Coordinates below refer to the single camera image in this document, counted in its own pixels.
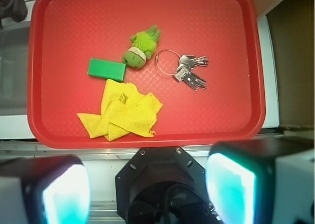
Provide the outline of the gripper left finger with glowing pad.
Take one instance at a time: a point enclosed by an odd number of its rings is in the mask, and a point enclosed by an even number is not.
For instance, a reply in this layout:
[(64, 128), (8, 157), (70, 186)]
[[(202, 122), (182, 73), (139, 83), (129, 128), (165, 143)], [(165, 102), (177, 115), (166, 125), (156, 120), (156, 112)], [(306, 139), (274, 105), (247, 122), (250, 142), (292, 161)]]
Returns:
[(0, 162), (2, 224), (85, 224), (91, 198), (89, 172), (77, 156)]

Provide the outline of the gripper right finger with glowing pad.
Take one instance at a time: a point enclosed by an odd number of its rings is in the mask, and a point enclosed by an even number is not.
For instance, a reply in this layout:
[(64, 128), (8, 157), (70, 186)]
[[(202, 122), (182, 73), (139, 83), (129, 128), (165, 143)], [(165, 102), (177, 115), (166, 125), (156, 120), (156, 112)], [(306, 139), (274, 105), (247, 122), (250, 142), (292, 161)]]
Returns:
[(218, 142), (205, 182), (225, 224), (312, 224), (315, 142), (299, 137)]

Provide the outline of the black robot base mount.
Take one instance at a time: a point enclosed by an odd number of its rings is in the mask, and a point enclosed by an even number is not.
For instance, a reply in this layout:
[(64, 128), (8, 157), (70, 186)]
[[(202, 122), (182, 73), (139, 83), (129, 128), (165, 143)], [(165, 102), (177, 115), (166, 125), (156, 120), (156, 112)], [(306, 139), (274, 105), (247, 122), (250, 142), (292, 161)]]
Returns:
[(141, 148), (115, 176), (127, 224), (219, 224), (205, 168), (180, 147)]

